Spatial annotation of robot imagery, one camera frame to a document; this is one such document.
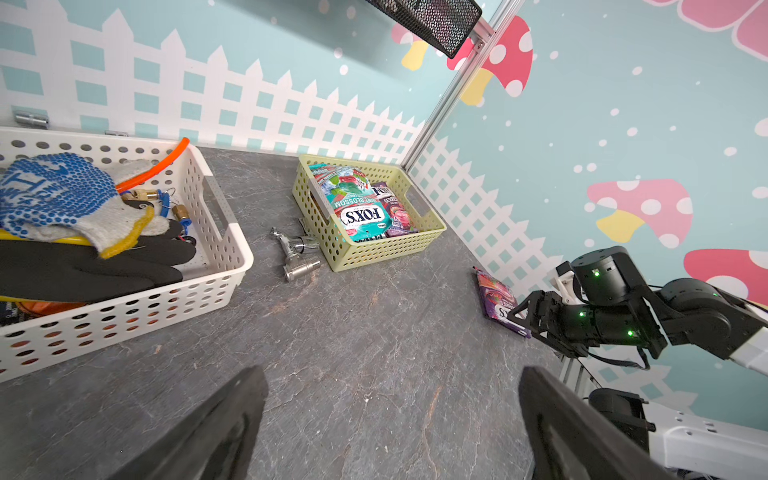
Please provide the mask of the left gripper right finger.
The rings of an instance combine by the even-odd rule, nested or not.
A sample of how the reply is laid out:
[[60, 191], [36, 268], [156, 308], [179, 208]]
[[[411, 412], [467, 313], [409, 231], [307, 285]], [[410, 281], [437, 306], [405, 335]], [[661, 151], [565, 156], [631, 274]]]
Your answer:
[[518, 394], [534, 479], [672, 477], [545, 369], [525, 367]]

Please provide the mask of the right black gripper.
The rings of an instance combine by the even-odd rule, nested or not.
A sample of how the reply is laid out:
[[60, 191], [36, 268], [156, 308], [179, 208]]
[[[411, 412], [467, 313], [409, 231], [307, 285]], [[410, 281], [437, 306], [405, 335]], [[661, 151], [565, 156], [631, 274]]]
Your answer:
[[554, 291], [531, 292], [507, 319], [524, 338], [536, 338], [559, 353], [585, 357], [602, 345], [632, 346], [658, 358], [667, 340], [642, 299], [616, 306], [568, 305]]

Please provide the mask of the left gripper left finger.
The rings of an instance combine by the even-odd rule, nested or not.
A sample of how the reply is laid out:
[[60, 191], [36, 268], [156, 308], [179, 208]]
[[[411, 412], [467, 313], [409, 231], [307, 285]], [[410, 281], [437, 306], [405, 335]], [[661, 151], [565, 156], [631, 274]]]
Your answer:
[[243, 369], [114, 479], [245, 479], [268, 384], [263, 368]]

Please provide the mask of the teal Fox's mint bag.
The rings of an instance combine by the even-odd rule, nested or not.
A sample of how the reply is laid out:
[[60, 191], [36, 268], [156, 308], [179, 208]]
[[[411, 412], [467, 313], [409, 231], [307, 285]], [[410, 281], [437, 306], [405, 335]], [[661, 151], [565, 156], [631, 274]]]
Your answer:
[[354, 242], [384, 238], [392, 219], [367, 176], [352, 166], [309, 166], [326, 200]]

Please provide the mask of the purple Fox's berries bag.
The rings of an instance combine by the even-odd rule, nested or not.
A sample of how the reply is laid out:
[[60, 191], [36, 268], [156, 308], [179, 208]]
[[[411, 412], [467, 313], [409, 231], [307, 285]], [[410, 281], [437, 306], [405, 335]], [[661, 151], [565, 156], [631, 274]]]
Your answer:
[[418, 232], [403, 203], [398, 199], [394, 191], [386, 182], [375, 183], [372, 185], [372, 188], [376, 194], [377, 200], [382, 204], [391, 219], [391, 226], [385, 233], [388, 238], [405, 236]]

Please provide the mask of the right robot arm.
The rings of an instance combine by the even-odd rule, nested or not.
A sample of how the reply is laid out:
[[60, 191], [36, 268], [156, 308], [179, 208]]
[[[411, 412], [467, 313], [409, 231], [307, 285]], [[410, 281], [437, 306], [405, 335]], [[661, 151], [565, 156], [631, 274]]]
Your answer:
[[[747, 369], [767, 370], [767, 312], [709, 283], [681, 278], [652, 288], [620, 246], [564, 263], [568, 284], [530, 293], [510, 323], [571, 359], [629, 346], [646, 370], [669, 346], [693, 345]], [[763, 479], [767, 435], [687, 415], [611, 388], [587, 396], [525, 369], [520, 404], [537, 479]]]

